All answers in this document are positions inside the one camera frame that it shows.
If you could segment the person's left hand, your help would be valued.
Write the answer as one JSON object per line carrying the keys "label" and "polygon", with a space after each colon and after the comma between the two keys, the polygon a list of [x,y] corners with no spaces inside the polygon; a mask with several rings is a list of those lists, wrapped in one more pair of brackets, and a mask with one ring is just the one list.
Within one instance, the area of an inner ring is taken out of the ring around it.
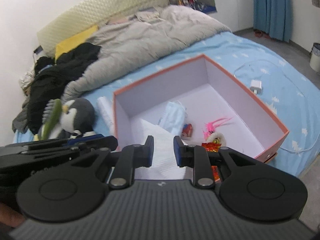
{"label": "person's left hand", "polygon": [[25,221],[25,218],[19,212],[1,203],[0,204],[0,221],[2,224],[5,224],[12,228],[16,228]]}

